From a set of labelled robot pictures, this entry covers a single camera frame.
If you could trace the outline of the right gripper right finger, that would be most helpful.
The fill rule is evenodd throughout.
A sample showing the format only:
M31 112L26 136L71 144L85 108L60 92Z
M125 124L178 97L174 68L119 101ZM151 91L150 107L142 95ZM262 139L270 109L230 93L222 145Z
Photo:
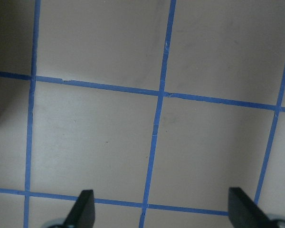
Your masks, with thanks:
M228 219L234 228L278 228L240 187L228 189Z

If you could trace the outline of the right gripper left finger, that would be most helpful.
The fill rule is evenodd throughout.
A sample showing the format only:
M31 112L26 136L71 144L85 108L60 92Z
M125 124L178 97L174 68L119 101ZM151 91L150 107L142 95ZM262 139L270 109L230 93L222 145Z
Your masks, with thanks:
M92 228L95 223L95 199L93 190L81 191L67 218L64 228Z

